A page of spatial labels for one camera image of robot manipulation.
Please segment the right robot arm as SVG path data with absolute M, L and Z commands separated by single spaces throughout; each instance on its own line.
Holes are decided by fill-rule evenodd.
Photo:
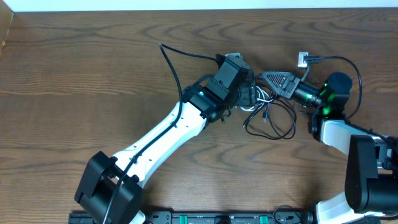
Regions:
M 290 72 L 263 72 L 278 96 L 314 111 L 308 131 L 348 157 L 345 189 L 305 212 L 302 223 L 358 223 L 397 219 L 397 138 L 353 124 L 344 114 L 352 79 L 334 72 L 321 88 Z

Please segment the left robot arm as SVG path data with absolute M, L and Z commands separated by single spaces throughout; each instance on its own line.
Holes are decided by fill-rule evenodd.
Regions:
M 144 223 L 142 191 L 155 170 L 182 144 L 209 124 L 230 116 L 253 70 L 241 54 L 217 55 L 216 75 L 202 76 L 182 91 L 168 116 L 131 146 L 108 157 L 96 153 L 87 163 L 75 201 L 94 223 Z

